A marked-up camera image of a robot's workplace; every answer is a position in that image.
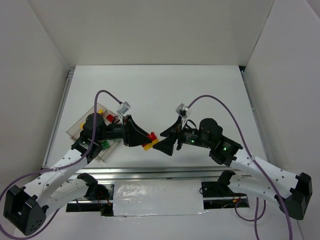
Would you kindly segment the green curved lego brick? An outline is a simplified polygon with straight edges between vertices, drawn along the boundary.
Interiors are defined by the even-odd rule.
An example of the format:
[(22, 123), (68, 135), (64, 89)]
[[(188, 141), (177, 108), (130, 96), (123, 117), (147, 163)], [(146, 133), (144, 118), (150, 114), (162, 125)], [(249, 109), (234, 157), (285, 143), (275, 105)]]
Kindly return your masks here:
[(110, 147), (110, 144), (107, 140), (102, 141), (100, 144), (104, 150)]

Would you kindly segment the red rectangular lego brick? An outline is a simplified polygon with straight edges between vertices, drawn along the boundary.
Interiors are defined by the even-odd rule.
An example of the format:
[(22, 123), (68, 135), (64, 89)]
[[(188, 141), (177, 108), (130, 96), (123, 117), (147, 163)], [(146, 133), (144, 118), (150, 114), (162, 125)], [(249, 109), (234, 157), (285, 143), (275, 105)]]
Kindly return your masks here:
[(151, 140), (152, 144), (156, 144), (159, 142), (159, 139), (154, 132), (149, 133), (148, 138)]

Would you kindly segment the yellow rectangular lego brick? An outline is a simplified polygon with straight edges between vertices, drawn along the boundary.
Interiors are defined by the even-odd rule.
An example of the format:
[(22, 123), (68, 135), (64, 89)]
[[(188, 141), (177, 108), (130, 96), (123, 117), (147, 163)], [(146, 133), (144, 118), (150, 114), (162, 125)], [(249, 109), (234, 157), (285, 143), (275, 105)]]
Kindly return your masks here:
[(153, 142), (151, 142), (151, 143), (148, 143), (148, 144), (142, 144), (141, 146), (142, 146), (142, 148), (145, 150), (145, 151), (148, 151), (149, 149), (152, 149), (153, 148), (153, 146), (155, 145), (155, 144), (157, 144), (159, 142), (159, 140), (158, 139), (156, 139), (156, 140), (154, 140)]

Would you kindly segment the red oval lego brick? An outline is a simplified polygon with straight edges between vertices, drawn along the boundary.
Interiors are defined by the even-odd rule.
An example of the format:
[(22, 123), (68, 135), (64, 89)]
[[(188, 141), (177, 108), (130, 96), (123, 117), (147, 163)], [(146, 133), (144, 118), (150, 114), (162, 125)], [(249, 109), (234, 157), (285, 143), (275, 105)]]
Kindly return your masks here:
[(111, 115), (111, 114), (109, 114), (109, 115), (106, 116), (106, 119), (107, 119), (109, 122), (111, 122), (111, 123), (113, 122), (114, 118), (115, 118), (115, 117), (114, 117), (113, 115)]

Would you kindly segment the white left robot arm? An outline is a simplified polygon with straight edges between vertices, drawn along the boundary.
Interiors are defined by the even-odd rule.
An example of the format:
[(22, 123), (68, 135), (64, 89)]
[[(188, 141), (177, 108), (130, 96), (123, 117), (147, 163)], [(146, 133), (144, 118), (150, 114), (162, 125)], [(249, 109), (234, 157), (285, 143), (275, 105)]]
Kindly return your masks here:
[(81, 173), (72, 181), (69, 178), (98, 156), (104, 149), (104, 141), (120, 139), (128, 147), (152, 142), (130, 115), (121, 123), (110, 124), (105, 123), (100, 113), (88, 115), (79, 138), (64, 157), (23, 187), (13, 185), (8, 189), (4, 217), (25, 236), (30, 236), (40, 229), (50, 214), (74, 199), (108, 199), (109, 190), (88, 173)]

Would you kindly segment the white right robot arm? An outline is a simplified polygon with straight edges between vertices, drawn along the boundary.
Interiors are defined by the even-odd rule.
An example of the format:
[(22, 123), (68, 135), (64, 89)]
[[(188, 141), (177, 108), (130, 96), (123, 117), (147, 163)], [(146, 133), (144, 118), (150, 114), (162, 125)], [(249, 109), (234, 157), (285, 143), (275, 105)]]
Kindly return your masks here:
[(243, 146), (223, 135), (223, 128), (212, 118), (203, 119), (198, 128), (182, 125), (178, 119), (160, 134), (164, 139), (153, 148), (168, 156), (183, 145), (209, 149), (209, 157), (229, 167), (217, 180), (224, 192), (243, 193), (277, 204), (283, 213), (303, 220), (313, 194), (312, 178), (295, 174), (249, 155)]

